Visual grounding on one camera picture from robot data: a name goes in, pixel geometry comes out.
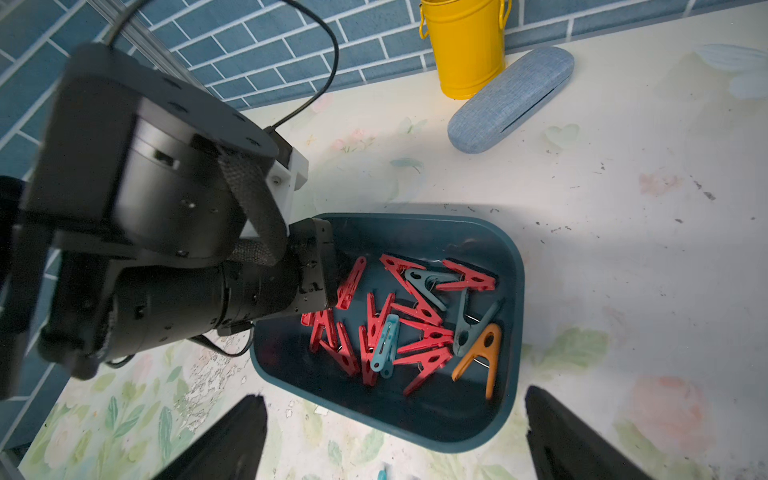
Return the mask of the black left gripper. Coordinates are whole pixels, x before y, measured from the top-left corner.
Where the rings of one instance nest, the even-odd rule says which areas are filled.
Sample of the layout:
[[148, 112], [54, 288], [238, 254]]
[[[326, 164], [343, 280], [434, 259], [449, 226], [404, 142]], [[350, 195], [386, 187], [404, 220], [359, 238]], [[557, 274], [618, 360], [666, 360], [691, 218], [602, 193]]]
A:
[[62, 260], [38, 340], [47, 360], [117, 360], [332, 307], [329, 224], [287, 219], [304, 165], [210, 94], [79, 46], [17, 184], [18, 350], [51, 249]]

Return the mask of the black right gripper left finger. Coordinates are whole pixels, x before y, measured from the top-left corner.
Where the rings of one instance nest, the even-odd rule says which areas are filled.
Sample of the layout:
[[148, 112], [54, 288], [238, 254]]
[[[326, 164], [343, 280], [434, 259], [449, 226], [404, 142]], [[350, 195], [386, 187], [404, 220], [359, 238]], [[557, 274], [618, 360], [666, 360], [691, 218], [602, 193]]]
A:
[[267, 437], [262, 396], [247, 395], [155, 479], [256, 478]]

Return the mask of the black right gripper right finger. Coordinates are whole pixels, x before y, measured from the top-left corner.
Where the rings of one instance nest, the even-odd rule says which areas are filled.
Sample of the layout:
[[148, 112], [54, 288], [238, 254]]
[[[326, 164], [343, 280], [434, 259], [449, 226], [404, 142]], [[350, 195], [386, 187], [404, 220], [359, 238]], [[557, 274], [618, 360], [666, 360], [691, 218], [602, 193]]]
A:
[[650, 479], [546, 390], [529, 387], [525, 407], [526, 438], [539, 479]]

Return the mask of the teal plastic storage box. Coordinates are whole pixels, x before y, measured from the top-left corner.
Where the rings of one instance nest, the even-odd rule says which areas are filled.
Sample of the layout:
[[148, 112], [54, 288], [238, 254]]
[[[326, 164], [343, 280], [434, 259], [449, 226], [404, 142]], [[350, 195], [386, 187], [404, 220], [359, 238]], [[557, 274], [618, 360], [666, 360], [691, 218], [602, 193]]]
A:
[[[358, 351], [359, 330], [369, 309], [388, 296], [402, 305], [397, 362], [390, 377], [366, 385], [347, 374], [325, 349], [312, 350], [312, 330], [296, 315], [257, 324], [252, 363], [267, 382], [303, 399], [440, 453], [475, 449], [495, 436], [509, 417], [517, 393], [522, 347], [524, 269], [520, 253], [500, 228], [469, 217], [336, 213], [329, 216], [336, 248], [365, 257], [366, 268], [347, 310], [333, 316]], [[393, 275], [383, 255], [442, 271], [448, 262], [492, 276], [496, 286], [480, 292], [445, 292], [442, 326], [460, 318], [487, 319], [500, 332], [497, 370], [471, 365], [460, 377], [460, 359], [418, 325], [415, 299]]]

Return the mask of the orange clothespin in box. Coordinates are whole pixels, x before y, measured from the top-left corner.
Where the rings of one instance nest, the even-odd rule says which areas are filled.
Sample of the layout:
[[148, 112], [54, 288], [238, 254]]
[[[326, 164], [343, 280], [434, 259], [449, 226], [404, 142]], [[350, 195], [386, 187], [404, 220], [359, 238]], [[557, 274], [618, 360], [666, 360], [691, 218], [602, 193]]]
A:
[[478, 358], [485, 360], [488, 370], [485, 385], [485, 399], [490, 401], [495, 389], [501, 345], [502, 331], [500, 326], [495, 323], [488, 324], [470, 347], [468, 353], [462, 357], [459, 364], [453, 370], [451, 379], [454, 382], [457, 382], [469, 368], [471, 363]]

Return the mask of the grey clothespin in box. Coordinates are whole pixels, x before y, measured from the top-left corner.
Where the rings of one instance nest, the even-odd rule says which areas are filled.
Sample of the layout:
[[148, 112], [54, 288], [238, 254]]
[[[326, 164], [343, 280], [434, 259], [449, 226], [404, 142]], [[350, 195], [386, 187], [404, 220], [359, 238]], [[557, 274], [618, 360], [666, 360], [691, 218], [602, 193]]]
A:
[[499, 299], [492, 303], [485, 314], [475, 323], [472, 323], [468, 320], [468, 302], [469, 290], [465, 289], [461, 292], [459, 299], [458, 318], [456, 321], [454, 340], [452, 344], [453, 355], [459, 358], [463, 357], [469, 352], [470, 348], [474, 345], [480, 334], [490, 324], [491, 320], [501, 309], [504, 303], [504, 299]]
[[404, 278], [440, 312], [445, 312], [447, 306], [434, 290], [439, 284], [458, 281], [460, 276], [456, 273], [410, 268], [405, 270]]

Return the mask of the red clothespin pile in box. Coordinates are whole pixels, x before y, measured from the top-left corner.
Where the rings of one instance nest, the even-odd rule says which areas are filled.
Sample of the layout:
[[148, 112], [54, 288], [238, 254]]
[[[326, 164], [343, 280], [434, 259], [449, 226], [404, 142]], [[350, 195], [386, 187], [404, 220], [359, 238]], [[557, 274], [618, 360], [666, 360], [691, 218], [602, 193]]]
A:
[[452, 381], [478, 363], [488, 370], [485, 398], [492, 399], [502, 346], [501, 327], [495, 321], [501, 303], [492, 303], [479, 319], [470, 316], [467, 308], [470, 293], [494, 291], [496, 278], [448, 259], [438, 270], [387, 254], [380, 261], [414, 304], [400, 304], [390, 293], [378, 307], [374, 294], [367, 294], [366, 318], [358, 328], [359, 338], [352, 340], [334, 314], [351, 307], [367, 266], [366, 258], [359, 257], [338, 288], [336, 305], [302, 314], [302, 325], [311, 330], [310, 351], [325, 351], [348, 376], [361, 377], [369, 387], [392, 377], [397, 366], [413, 366], [419, 372], [405, 387], [405, 395], [413, 394], [452, 360], [458, 362]]

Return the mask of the teal clothespin in box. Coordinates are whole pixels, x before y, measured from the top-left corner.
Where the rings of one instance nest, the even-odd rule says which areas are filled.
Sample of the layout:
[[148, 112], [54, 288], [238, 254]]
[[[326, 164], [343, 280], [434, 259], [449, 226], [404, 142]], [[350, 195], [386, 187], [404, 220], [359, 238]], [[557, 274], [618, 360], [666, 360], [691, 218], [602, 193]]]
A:
[[389, 314], [381, 329], [379, 341], [373, 351], [371, 369], [382, 378], [391, 378], [397, 356], [400, 317]]

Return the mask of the grey fabric glasses case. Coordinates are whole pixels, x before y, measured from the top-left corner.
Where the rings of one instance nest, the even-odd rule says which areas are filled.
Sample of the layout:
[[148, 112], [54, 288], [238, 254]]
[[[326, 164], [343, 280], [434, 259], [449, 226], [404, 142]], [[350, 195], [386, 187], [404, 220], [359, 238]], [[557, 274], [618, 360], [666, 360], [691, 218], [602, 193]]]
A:
[[529, 51], [457, 110], [447, 127], [451, 144], [466, 154], [494, 147], [553, 99], [574, 69], [565, 49]]

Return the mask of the yellow metal bucket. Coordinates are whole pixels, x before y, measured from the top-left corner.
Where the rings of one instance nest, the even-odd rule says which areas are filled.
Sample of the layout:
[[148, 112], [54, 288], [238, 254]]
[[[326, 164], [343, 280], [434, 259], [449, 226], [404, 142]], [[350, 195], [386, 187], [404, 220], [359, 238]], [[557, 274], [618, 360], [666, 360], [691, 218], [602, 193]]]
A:
[[442, 92], [468, 100], [505, 68], [505, 29], [513, 3], [423, 1], [419, 35], [431, 43]]

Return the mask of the left aluminium corner post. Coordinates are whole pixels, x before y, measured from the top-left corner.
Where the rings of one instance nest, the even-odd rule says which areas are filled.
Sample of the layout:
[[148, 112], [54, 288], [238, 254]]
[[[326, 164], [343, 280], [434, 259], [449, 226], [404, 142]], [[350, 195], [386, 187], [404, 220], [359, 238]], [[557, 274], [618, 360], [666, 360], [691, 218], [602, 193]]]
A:
[[[126, 9], [126, 6], [121, 1], [88, 0], [87, 4], [110, 25], [114, 24]], [[160, 71], [184, 80], [207, 93], [204, 85], [143, 25], [138, 15], [139, 12], [136, 11], [134, 16], [123, 26], [120, 34], [131, 42]]]

